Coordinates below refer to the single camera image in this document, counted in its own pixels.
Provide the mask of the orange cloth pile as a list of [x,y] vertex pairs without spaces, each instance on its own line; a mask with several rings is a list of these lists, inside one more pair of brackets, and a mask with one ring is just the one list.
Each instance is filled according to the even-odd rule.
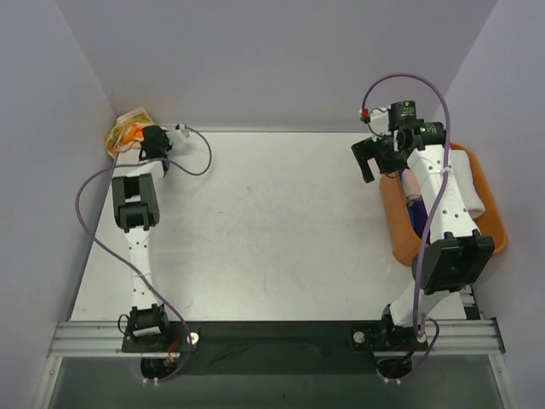
[[116,159],[120,153],[137,148],[143,141],[143,129],[154,121],[143,107],[119,116],[105,139],[106,153]]

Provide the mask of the white towel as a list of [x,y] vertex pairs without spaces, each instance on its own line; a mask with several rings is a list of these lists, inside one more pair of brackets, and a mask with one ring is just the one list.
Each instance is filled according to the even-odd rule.
[[485,204],[474,186],[468,154],[463,150],[453,150],[450,161],[466,209],[472,219],[476,220],[485,213]]

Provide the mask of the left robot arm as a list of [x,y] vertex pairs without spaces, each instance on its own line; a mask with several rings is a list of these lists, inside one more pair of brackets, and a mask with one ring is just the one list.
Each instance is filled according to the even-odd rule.
[[160,213],[154,175],[163,177],[172,143],[166,130],[147,125],[142,131],[138,167],[125,176],[112,178],[114,220],[123,232],[132,264],[132,306],[127,318],[126,352],[166,349],[172,340],[163,302],[150,289],[152,269],[149,239]]

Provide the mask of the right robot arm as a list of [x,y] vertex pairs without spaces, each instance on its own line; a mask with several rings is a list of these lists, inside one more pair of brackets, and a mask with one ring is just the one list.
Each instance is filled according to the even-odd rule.
[[414,101],[364,108],[367,126],[385,116],[384,129],[351,149],[365,182],[381,177],[379,189],[394,257],[410,267],[412,280],[382,313],[376,349],[401,350],[425,341],[423,321],[448,296],[476,281],[496,250],[458,183],[456,149],[440,122],[418,118]]

